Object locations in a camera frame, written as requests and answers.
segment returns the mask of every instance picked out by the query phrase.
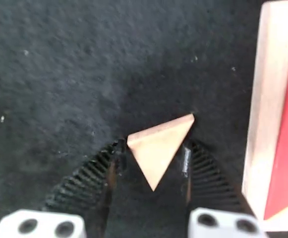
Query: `triangular wooden block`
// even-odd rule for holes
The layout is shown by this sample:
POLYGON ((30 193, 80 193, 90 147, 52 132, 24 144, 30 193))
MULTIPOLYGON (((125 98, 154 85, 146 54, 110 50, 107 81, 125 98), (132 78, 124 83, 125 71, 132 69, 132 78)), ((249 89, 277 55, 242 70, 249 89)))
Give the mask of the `triangular wooden block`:
POLYGON ((127 144, 153 191, 193 122, 189 114, 128 136, 127 144))

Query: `dark textured surface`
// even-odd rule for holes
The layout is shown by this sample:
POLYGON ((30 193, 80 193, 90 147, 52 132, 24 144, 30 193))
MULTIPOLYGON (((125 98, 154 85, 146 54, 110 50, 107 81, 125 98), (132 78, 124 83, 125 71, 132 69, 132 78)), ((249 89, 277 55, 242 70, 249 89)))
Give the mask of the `dark textured surface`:
POLYGON ((240 182, 261 3, 0 0, 0 218, 107 142, 189 112, 240 182))

